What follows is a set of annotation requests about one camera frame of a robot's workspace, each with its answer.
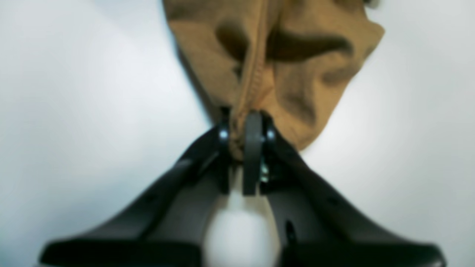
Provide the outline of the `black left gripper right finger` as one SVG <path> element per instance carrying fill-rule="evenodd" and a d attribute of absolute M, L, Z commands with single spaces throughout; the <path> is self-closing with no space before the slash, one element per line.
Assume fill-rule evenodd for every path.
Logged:
<path fill-rule="evenodd" d="M 263 195 L 282 245 L 280 267 L 445 267 L 434 244 L 402 238 L 354 207 L 282 137 L 270 115 L 245 122 L 243 194 Z"/>

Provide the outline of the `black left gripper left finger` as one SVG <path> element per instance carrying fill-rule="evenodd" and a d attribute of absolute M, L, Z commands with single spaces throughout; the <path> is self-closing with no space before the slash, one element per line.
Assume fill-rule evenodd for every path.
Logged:
<path fill-rule="evenodd" d="M 45 245 L 48 267 L 200 267 L 209 219 L 229 193 L 229 109 L 122 211 L 91 230 Z"/>

